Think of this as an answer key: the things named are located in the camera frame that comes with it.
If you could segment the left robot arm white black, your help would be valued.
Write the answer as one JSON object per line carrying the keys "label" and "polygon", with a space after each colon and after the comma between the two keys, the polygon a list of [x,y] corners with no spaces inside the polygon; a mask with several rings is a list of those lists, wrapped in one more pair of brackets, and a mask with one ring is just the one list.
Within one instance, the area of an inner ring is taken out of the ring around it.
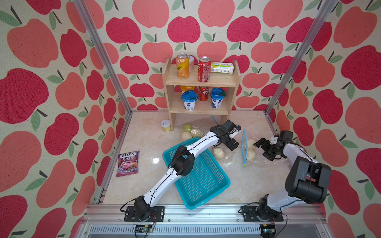
{"label": "left robot arm white black", "polygon": [[149,219],[151,211],[159,199],[173,183],[187,176],[192,171],[197,156],[209,147],[223,143],[231,151],[236,149],[239,143],[234,139],[234,136],[240,130],[240,125],[227,120],[223,125],[213,126],[204,137],[195,143],[188,146],[180,145],[172,161],[169,163],[168,171],[163,178],[146,194],[133,199],[136,212],[135,217],[140,221]]}

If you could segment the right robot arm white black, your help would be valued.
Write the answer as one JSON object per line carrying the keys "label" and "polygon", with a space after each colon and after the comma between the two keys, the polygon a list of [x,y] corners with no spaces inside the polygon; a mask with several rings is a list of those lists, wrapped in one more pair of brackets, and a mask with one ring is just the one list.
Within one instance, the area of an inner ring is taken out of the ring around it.
{"label": "right robot arm white black", "polygon": [[282,215],[284,209],[325,201],[331,167],[313,159],[303,147],[294,143],[293,132],[281,131],[280,135],[271,140],[261,138],[254,146],[262,148],[263,156],[270,161],[284,158],[292,162],[285,188],[260,199],[256,208],[259,220],[273,221]]}

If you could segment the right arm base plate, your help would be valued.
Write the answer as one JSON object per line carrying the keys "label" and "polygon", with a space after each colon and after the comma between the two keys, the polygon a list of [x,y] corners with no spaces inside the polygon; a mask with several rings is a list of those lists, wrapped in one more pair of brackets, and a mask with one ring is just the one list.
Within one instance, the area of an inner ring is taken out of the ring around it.
{"label": "right arm base plate", "polygon": [[281,212],[267,206],[243,206],[238,211],[243,215],[245,222],[283,222]]}

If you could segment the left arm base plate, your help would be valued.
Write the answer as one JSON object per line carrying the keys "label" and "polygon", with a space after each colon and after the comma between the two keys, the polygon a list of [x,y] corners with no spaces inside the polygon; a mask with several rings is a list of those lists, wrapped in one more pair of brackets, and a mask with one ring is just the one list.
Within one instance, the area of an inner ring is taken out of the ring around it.
{"label": "left arm base plate", "polygon": [[124,216],[125,222],[163,222],[165,215],[165,206],[155,206],[150,208],[150,212],[144,218],[140,218],[138,212],[133,206],[128,206]]}

